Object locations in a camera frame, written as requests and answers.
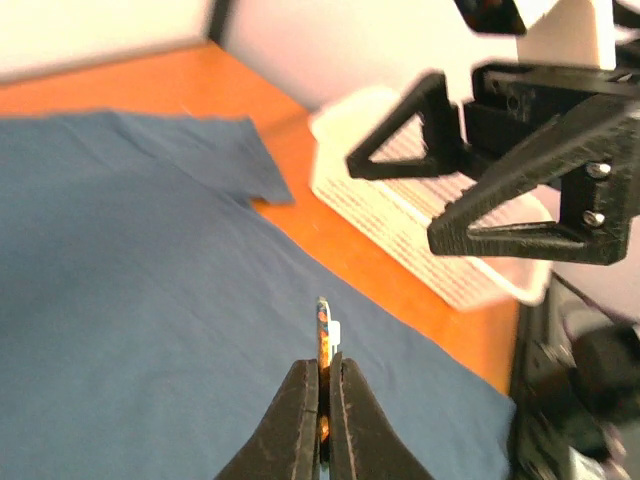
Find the blue t-shirt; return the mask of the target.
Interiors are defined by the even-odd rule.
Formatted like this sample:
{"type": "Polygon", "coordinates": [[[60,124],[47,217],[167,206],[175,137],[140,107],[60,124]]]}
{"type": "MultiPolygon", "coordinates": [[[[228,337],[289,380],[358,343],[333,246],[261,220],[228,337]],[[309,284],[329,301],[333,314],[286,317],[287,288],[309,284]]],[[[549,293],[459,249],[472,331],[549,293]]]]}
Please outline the blue t-shirt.
{"type": "Polygon", "coordinates": [[[512,402],[261,217],[292,195],[252,122],[1,121],[1,475],[209,479],[329,301],[438,479],[504,479],[512,402]]]}

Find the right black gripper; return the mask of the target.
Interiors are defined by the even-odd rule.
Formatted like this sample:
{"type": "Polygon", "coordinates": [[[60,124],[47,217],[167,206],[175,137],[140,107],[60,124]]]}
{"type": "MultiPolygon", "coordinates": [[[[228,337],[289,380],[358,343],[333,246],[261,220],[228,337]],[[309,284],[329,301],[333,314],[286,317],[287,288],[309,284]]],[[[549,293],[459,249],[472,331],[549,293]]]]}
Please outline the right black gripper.
{"type": "Polygon", "coordinates": [[[490,61],[474,67],[471,83],[462,107],[466,143],[445,75],[428,72],[346,156],[349,175],[437,178],[490,165],[518,144],[432,220],[431,252],[623,260],[639,211],[639,71],[490,61]],[[524,194],[550,219],[479,225],[524,194]]]}

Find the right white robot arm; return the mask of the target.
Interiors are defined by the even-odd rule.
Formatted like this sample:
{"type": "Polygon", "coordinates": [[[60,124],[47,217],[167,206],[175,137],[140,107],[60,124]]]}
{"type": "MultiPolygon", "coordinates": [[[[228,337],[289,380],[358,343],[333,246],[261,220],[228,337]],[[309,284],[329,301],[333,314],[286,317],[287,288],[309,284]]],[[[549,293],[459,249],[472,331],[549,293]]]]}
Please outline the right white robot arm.
{"type": "MultiPolygon", "coordinates": [[[[472,186],[427,229],[438,256],[611,265],[639,213],[639,73],[489,62],[453,105],[420,78],[349,153],[356,179],[455,173],[472,186]]],[[[622,321],[570,342],[572,363],[518,348],[511,434],[518,479],[600,478],[604,427],[639,417],[639,336],[622,321]]]]}

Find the round colourful brooch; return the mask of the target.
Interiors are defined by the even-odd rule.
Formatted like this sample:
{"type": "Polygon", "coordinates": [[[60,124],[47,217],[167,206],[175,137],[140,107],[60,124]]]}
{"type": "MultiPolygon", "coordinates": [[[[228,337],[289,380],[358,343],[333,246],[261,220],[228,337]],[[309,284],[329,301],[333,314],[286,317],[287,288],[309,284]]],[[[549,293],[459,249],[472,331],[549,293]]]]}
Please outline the round colourful brooch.
{"type": "Polygon", "coordinates": [[[323,468],[329,464],[329,391],[330,366],[340,345],[340,322],[332,319],[331,308],[325,297],[316,300],[317,327],[317,364],[319,372],[319,407],[317,420],[317,436],[319,446],[319,462],[323,468]]]}

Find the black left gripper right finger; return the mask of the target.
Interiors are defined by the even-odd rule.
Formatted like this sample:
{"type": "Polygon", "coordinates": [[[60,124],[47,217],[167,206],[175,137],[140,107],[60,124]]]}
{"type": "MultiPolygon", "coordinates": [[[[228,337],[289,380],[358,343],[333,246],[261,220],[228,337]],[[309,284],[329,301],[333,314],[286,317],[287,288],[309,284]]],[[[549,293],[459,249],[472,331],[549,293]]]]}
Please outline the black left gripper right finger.
{"type": "Polygon", "coordinates": [[[329,374],[329,477],[428,480],[399,439],[355,360],[338,353],[329,374]]]}

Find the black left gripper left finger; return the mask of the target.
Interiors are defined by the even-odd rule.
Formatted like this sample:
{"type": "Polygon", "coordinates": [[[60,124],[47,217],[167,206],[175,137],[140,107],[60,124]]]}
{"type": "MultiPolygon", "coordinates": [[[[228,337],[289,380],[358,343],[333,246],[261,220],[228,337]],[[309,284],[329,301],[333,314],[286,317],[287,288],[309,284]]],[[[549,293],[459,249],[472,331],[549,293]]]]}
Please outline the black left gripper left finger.
{"type": "Polygon", "coordinates": [[[319,478],[319,394],[317,362],[294,361],[253,434],[216,478],[319,478]]]}

